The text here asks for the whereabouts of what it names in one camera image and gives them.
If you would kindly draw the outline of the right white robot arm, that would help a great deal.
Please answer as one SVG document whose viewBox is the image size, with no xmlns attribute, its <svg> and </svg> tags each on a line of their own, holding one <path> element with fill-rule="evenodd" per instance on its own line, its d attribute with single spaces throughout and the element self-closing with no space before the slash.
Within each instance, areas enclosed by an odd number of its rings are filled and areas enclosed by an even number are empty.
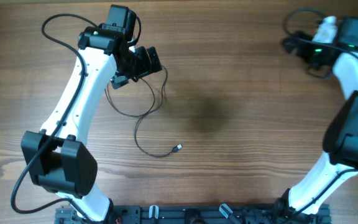
<svg viewBox="0 0 358 224">
<path fill-rule="evenodd" d="M 295 214 L 313 215 L 322 203 L 346 180 L 358 174 L 358 17 L 321 17 L 315 35 L 303 31 L 289 32 L 282 45 L 288 53 L 296 52 L 307 64 L 306 72 L 314 76 L 328 67 L 327 77 L 334 75 L 345 104 L 328 126 L 323 139 L 323 153 L 306 177 L 288 193 L 288 206 Z"/>
</svg>

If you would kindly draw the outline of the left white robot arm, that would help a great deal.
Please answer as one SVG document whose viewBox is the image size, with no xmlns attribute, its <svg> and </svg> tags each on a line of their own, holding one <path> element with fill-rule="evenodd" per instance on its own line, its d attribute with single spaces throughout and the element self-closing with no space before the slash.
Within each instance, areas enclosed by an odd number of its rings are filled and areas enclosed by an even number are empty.
<svg viewBox="0 0 358 224">
<path fill-rule="evenodd" d="M 140 33 L 139 17 L 125 6 L 112 5 L 105 23 L 91 23 L 73 49 L 75 68 L 53 113 L 21 141 L 23 175 L 69 202 L 82 223 L 119 221 L 111 199 L 96 185 L 98 165 L 86 143 L 107 86 L 118 89 L 162 69 L 153 47 L 137 45 Z"/>
</svg>

